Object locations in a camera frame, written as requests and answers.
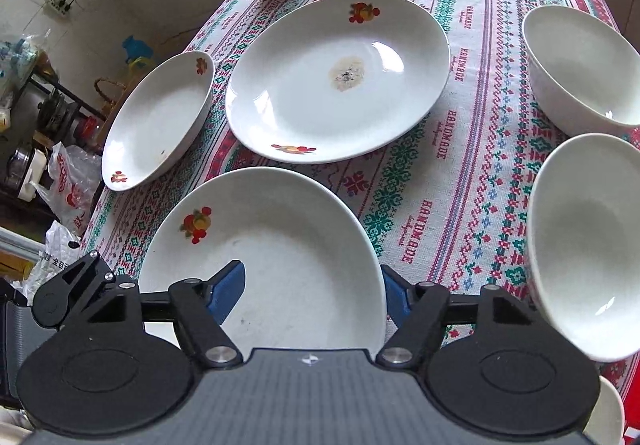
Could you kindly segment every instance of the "oval plate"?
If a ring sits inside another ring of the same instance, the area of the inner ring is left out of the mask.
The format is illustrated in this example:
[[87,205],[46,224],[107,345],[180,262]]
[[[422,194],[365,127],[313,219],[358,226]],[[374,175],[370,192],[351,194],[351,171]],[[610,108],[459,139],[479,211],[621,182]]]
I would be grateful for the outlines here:
[[[302,174],[255,167],[222,174],[188,194],[151,241],[140,291],[208,279],[239,259],[246,287],[223,329],[245,359],[252,348],[365,348],[386,325],[376,253],[353,213]],[[171,324],[147,331],[175,343]]]
[[214,63],[190,51],[162,63],[118,113],[102,154],[102,179],[116,191],[153,181],[184,155],[207,119]]
[[269,26],[226,90],[231,130],[252,151],[328,163],[418,123],[449,77],[440,24],[408,0],[318,0]]

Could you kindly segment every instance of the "bowl rim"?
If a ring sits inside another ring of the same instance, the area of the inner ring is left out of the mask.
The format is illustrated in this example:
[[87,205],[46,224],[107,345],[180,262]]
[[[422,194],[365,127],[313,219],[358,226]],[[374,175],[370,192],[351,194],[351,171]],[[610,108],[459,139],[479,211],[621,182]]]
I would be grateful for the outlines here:
[[128,181],[127,180],[126,182],[124,182],[123,184],[118,186],[117,188],[113,188],[112,184],[110,183],[110,180],[108,179],[108,176],[105,175],[104,166],[105,166],[105,161],[107,161],[108,159],[104,157],[104,153],[103,153],[102,154],[102,163],[100,165],[100,173],[102,174],[102,181],[104,181],[104,184],[108,189],[113,190],[114,192],[126,192],[127,190],[131,190],[131,189],[133,189],[135,187],[138,187],[140,185],[145,184],[149,180],[149,178],[151,178],[159,170],[159,168],[162,167],[164,162],[169,160],[172,157],[172,155],[175,154],[175,152],[178,150],[178,147],[180,147],[180,144],[184,141],[184,138],[187,136],[187,134],[189,134],[189,131],[193,128],[193,126],[198,121],[198,118],[202,114],[203,108],[207,107],[207,105],[209,105],[209,107],[210,107],[209,96],[211,94],[211,88],[213,87],[213,79],[214,79],[214,77],[216,75],[216,63],[215,63],[215,61],[213,60],[211,55],[209,55],[208,53],[206,53],[204,51],[193,50],[193,51],[183,51],[182,53],[178,53],[177,55],[174,55],[173,57],[165,60],[159,66],[155,67],[147,76],[145,76],[145,78],[143,78],[140,81],[140,83],[136,86],[136,88],[127,97],[125,103],[122,105],[122,108],[118,111],[116,117],[113,120],[113,123],[111,124],[111,128],[109,129],[109,134],[107,135],[107,139],[104,141],[103,152],[108,147],[109,142],[111,141],[111,136],[112,136],[112,133],[114,132],[113,128],[118,124],[118,119],[122,118],[122,116],[121,116],[122,112],[127,110],[127,105],[131,103],[131,99],[135,96],[136,92],[138,91],[138,89],[140,89],[140,86],[145,82],[145,80],[150,78],[156,72],[160,73],[161,70],[162,70],[162,67],[164,65],[166,65],[166,64],[171,63],[174,59],[177,59],[179,57],[193,56],[193,55],[197,55],[197,56],[200,56],[200,57],[205,57],[207,59],[207,62],[209,62],[210,66],[211,66],[211,76],[210,76],[210,81],[209,81],[209,90],[204,95],[204,99],[203,99],[202,105],[200,106],[200,110],[198,111],[197,115],[194,116],[193,121],[191,121],[191,124],[189,126],[187,126],[187,128],[185,129],[185,132],[183,133],[182,137],[180,138],[180,141],[171,150],[171,152],[169,152],[169,154],[166,156],[164,161],[160,162],[156,166],[156,168],[154,168],[152,171],[148,172],[142,179],[140,179],[138,181],[133,182],[133,181]]
[[583,11],[583,10],[580,10],[580,9],[577,9],[577,8],[572,8],[571,6],[562,6],[561,4],[544,4],[542,6],[537,6],[536,8],[533,8],[533,9],[529,10],[527,12],[527,14],[524,16],[524,19],[522,20],[522,26],[520,28],[520,31],[521,31],[521,34],[522,34],[522,38],[524,40],[525,46],[527,47],[527,53],[529,54],[529,56],[533,59],[533,61],[537,64],[537,66],[542,70],[542,72],[545,73],[545,75],[548,76],[548,78],[550,78],[551,81],[553,83],[555,83],[556,86],[558,86],[560,89],[562,89],[562,91],[564,91],[568,96],[570,96],[572,100],[574,100],[575,102],[580,104],[582,107],[584,107],[588,111],[590,111],[593,114],[597,115],[598,118],[604,120],[605,122],[609,123],[610,125],[613,125],[613,126],[616,126],[616,127],[627,128],[627,129],[633,129],[633,128],[639,127],[640,123],[626,123],[626,122],[623,122],[623,121],[614,120],[613,118],[607,118],[604,114],[602,114],[599,111],[595,110],[593,107],[590,107],[589,105],[585,104],[579,98],[576,98],[576,96],[572,92],[569,92],[568,89],[566,89],[564,86],[562,86],[553,77],[553,75],[551,75],[551,73],[549,73],[546,70],[546,68],[542,65],[540,60],[538,60],[538,57],[536,57],[536,54],[533,52],[533,49],[529,45],[529,40],[527,39],[527,35],[525,33],[525,26],[526,26],[527,21],[529,20],[529,18],[532,15],[539,13],[539,10],[548,9],[548,8],[562,8],[564,10],[569,10],[569,13],[572,13],[572,12],[581,13],[582,15],[587,16],[588,20],[596,21],[599,24],[601,24],[602,26],[606,27],[607,30],[610,30],[610,32],[608,32],[607,34],[611,34],[611,33],[615,34],[616,37],[620,38],[620,40],[624,41],[624,43],[626,43],[626,45],[629,48],[631,48],[631,50],[636,54],[636,58],[638,60],[638,65],[640,66],[640,54],[638,53],[638,51],[636,51],[636,49],[632,46],[632,44],[627,39],[625,39],[624,36],[618,30],[616,30],[615,28],[609,26],[606,22],[600,20],[599,18],[597,18],[596,16],[592,15],[591,13],[588,13],[586,11]]
[[[307,2],[305,4],[303,4],[302,6],[299,6],[296,9],[293,9],[292,11],[288,12],[287,14],[283,15],[282,17],[280,17],[277,21],[269,24],[269,26],[267,26],[259,35],[258,37],[256,37],[255,40],[257,40],[257,38],[261,37],[262,35],[264,35],[265,33],[267,33],[267,31],[270,30],[270,28],[273,28],[276,24],[278,24],[280,21],[284,21],[285,19],[287,19],[289,17],[289,15],[292,15],[294,13],[300,12],[303,9],[308,8],[309,6],[313,7],[318,5],[318,3],[320,2],[324,2],[324,1],[328,1],[328,0],[312,0],[310,2]],[[420,118],[417,118],[415,120],[414,123],[412,123],[412,125],[409,125],[404,131],[397,133],[397,136],[395,136],[394,138],[388,139],[385,142],[380,142],[379,144],[372,146],[370,148],[368,148],[367,150],[357,150],[354,151],[353,149],[351,149],[351,152],[345,153],[344,155],[340,156],[340,158],[336,158],[336,157],[318,157],[315,155],[309,155],[309,158],[305,158],[305,160],[300,160],[295,156],[292,155],[288,155],[285,152],[282,153],[278,153],[278,154],[271,154],[271,153],[267,153],[265,152],[263,149],[261,149],[258,146],[255,146],[255,144],[250,143],[250,140],[247,140],[244,136],[244,134],[239,133],[239,129],[238,129],[238,125],[239,123],[241,123],[241,121],[238,120],[233,120],[233,114],[231,113],[231,108],[232,108],[232,104],[235,101],[235,97],[230,97],[230,90],[232,88],[231,83],[233,81],[234,78],[234,73],[236,72],[238,65],[236,64],[235,68],[233,69],[233,72],[231,73],[231,76],[229,76],[229,80],[228,80],[228,85],[226,86],[226,90],[225,90],[225,116],[226,116],[226,121],[229,125],[229,129],[231,129],[231,132],[233,133],[233,135],[238,139],[238,141],[240,143],[242,143],[244,146],[248,147],[249,149],[251,149],[252,152],[255,152],[255,154],[260,155],[264,158],[268,158],[270,160],[274,160],[274,161],[278,161],[281,163],[294,163],[294,164],[303,164],[303,165],[316,165],[316,164],[325,164],[325,163],[334,163],[337,161],[342,161],[342,160],[347,160],[350,158],[356,158],[358,156],[362,156],[364,154],[368,154],[369,152],[375,151],[381,147],[384,147],[385,145],[388,145],[389,143],[401,138],[402,136],[406,135],[409,131],[411,131],[412,128],[414,128],[416,125],[418,125],[418,123],[420,123],[420,120],[422,118],[425,117],[425,115],[429,114],[433,108],[436,106],[436,104],[438,103],[438,101],[442,98],[442,95],[445,91],[445,89],[447,88],[447,85],[449,84],[449,80],[450,80],[450,74],[451,74],[451,44],[449,41],[449,36],[447,35],[447,32],[444,30],[444,28],[442,27],[442,25],[440,24],[440,22],[433,16],[433,14],[431,12],[429,12],[427,9],[423,8],[422,6],[420,6],[418,3],[415,3],[412,0],[402,0],[407,2],[408,4],[411,4],[412,6],[415,6],[416,8],[419,8],[422,12],[424,12],[426,15],[428,15],[428,19],[427,20],[431,20],[434,24],[437,25],[439,33],[440,33],[440,38],[444,38],[446,44],[447,44],[447,53],[448,53],[448,57],[449,57],[449,63],[447,64],[447,75],[444,79],[444,82],[442,84],[442,88],[440,89],[440,93],[438,94],[438,97],[436,98],[436,100],[434,101],[433,105],[431,105],[431,107],[423,112],[420,116]],[[244,52],[243,55],[245,55],[251,48],[252,46],[254,46],[254,43],[250,44],[250,46],[247,48],[247,50]]]
[[[163,230],[163,227],[165,231],[169,231],[169,232],[174,231],[175,219],[171,219],[172,215],[175,216],[176,215],[175,213],[178,211],[178,208],[181,205],[184,205],[192,195],[196,195],[196,192],[200,191],[201,189],[204,190],[209,187],[216,186],[216,181],[227,180],[231,176],[235,176],[235,174],[248,174],[249,176],[247,176],[247,179],[256,181],[260,179],[260,176],[259,176],[260,174],[263,174],[266,172],[273,173],[273,174],[284,174],[289,178],[299,179],[300,181],[306,182],[308,185],[312,186],[318,192],[318,194],[322,194],[322,196],[325,196],[327,197],[327,199],[334,202],[338,206],[338,208],[340,208],[340,210],[342,210],[347,215],[347,218],[349,219],[349,224],[355,228],[355,230],[358,232],[360,237],[366,243],[367,253],[369,254],[372,264],[374,265],[374,268],[377,271],[377,273],[375,274],[374,281],[376,281],[376,284],[378,286],[378,293],[380,294],[380,298],[382,301],[380,303],[380,306],[382,307],[382,313],[380,314],[380,327],[378,329],[378,335],[376,336],[376,348],[377,348],[376,352],[379,352],[380,349],[382,349],[382,347],[385,344],[387,306],[386,306],[385,282],[382,277],[382,270],[380,269],[380,261],[378,259],[378,255],[376,254],[376,250],[373,248],[373,244],[371,243],[371,240],[369,239],[367,232],[365,231],[360,221],[358,221],[358,218],[355,216],[353,211],[351,211],[351,209],[346,205],[346,203],[344,203],[344,201],[342,201],[337,195],[331,192],[331,190],[324,187],[318,181],[314,180],[313,178],[310,178],[309,176],[305,176],[304,174],[301,174],[299,172],[295,172],[292,170],[288,170],[288,169],[283,169],[279,167],[268,167],[268,166],[245,167],[245,168],[232,170],[229,172],[219,174],[218,176],[215,176],[214,178],[208,181],[205,181],[204,183],[194,188],[185,197],[183,197],[174,206],[174,208],[171,209],[171,211],[167,214],[167,216],[162,220],[162,222],[158,226],[158,229],[156,230],[154,237],[151,239],[151,242],[149,243],[149,246],[146,251],[146,255],[150,254],[150,249],[154,241],[156,240],[156,237],[158,237],[158,234],[160,234],[161,231]],[[145,268],[146,255],[145,255],[145,259],[143,259],[142,261],[142,265],[140,266],[140,274],[139,274],[138,280],[140,280],[140,278],[142,277],[142,272],[143,272],[143,269]]]
[[[538,258],[537,258],[536,250],[535,250],[534,244],[533,244],[534,219],[535,219],[535,208],[534,208],[534,206],[538,202],[538,200],[537,200],[537,196],[538,196],[537,192],[538,192],[538,188],[540,186],[540,180],[538,179],[538,177],[543,173],[543,171],[546,169],[546,167],[548,167],[549,162],[551,160],[553,160],[553,158],[557,158],[558,157],[558,152],[562,147],[566,147],[566,146],[569,146],[569,145],[572,145],[572,144],[575,144],[575,143],[578,143],[578,144],[582,143],[585,139],[588,139],[588,138],[598,138],[598,139],[601,139],[601,140],[608,139],[609,141],[612,141],[614,144],[617,144],[620,148],[622,148],[622,150],[629,151],[630,154],[631,154],[631,152],[633,152],[634,156],[636,158],[640,159],[640,150],[636,149],[629,142],[626,142],[625,140],[623,140],[622,138],[618,138],[617,136],[613,136],[611,134],[604,134],[604,133],[601,133],[601,132],[588,132],[588,133],[585,133],[585,134],[580,134],[578,136],[574,136],[573,138],[570,138],[570,139],[566,140],[565,142],[561,143],[545,159],[544,163],[540,167],[540,170],[538,171],[538,174],[536,175],[535,181],[533,182],[533,187],[531,189],[531,194],[529,196],[529,206],[527,208],[526,248],[527,248],[528,261],[529,261],[528,262],[529,271],[530,271],[530,274],[531,274],[531,278],[533,279],[533,282],[534,282],[532,287],[535,288],[535,291],[537,292],[537,295],[535,295],[534,299],[537,298],[536,303],[540,303],[541,304],[540,306],[538,306],[538,309],[544,314],[544,316],[548,320],[548,322],[559,333],[561,333],[562,336],[567,338],[567,340],[569,340],[569,342],[571,342],[571,339],[569,339],[568,336],[564,332],[564,324],[561,321],[559,321],[557,318],[555,318],[550,313],[550,311],[548,309],[548,303],[545,301],[545,297],[546,297],[545,285],[543,284],[543,281],[542,281],[542,276],[540,274],[540,268],[538,267]],[[638,338],[638,349],[640,349],[640,337]],[[587,355],[592,361],[596,361],[596,362],[616,362],[616,361],[620,361],[620,360],[626,359],[627,357],[631,356],[632,354],[634,354],[634,352],[636,352],[638,350],[636,349],[636,351],[633,351],[629,355],[625,355],[623,357],[620,357],[620,356],[617,356],[617,355],[616,356],[608,355],[605,352],[600,352],[599,354],[594,354],[594,353],[588,353],[587,351],[584,351],[583,349],[580,349],[580,351],[583,352],[585,355]]]
[[[607,391],[609,391],[612,394],[613,398],[615,398],[616,400],[616,405],[618,407],[618,410],[620,411],[620,416],[621,416],[620,425],[618,426],[618,431],[616,434],[617,436],[619,436],[618,439],[621,439],[625,432],[625,404],[622,402],[622,396],[620,396],[620,393],[616,389],[616,386],[613,385],[606,377],[603,377],[602,375],[598,375],[598,379],[600,380],[600,395],[598,396],[598,401],[600,400],[600,396],[602,395],[603,389],[606,389]],[[591,416],[589,417],[587,426],[589,425],[590,421],[591,421]]]

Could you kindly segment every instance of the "white plastic bag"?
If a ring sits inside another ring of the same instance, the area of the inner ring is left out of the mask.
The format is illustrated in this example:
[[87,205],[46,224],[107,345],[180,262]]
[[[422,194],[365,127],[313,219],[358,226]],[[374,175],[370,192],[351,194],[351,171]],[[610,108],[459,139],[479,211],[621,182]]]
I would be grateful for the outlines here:
[[27,297],[29,306],[33,303],[33,296],[40,286],[75,263],[80,256],[80,240],[59,222],[54,221],[47,231],[44,255],[40,256],[40,260],[19,288]]
[[84,234],[89,223],[91,203],[102,179],[101,163],[98,155],[75,145],[65,148],[58,143],[49,159],[51,188],[34,184],[52,212],[73,234]]

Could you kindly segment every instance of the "food stain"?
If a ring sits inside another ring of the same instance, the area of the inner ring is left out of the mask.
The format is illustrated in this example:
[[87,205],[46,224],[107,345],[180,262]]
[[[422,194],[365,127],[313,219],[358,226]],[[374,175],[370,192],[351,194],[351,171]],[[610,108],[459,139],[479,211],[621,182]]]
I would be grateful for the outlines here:
[[340,92],[353,89],[364,80],[364,62],[360,57],[344,57],[329,70],[329,78]]

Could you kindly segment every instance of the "patterned tablecloth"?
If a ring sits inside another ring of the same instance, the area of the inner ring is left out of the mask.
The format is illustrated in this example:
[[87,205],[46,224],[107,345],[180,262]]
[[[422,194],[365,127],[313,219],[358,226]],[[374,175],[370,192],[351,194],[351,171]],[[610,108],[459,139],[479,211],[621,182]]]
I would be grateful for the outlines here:
[[[158,226],[188,192],[226,171],[274,165],[311,176],[337,194],[365,227],[380,263],[409,281],[435,281],[470,294],[494,282],[525,296],[527,202],[542,162],[564,135],[532,97],[520,24],[540,4],[562,4],[614,26],[604,0],[412,0],[440,22],[452,50],[449,83],[430,115],[362,157],[278,164],[236,141],[225,120],[225,89],[252,40],[311,1],[222,4],[188,46],[218,62],[213,106],[198,139],[149,186],[121,194],[105,190],[84,247],[97,248],[114,271],[135,277]],[[447,337],[467,333],[453,328]],[[623,394],[637,361],[606,368]]]

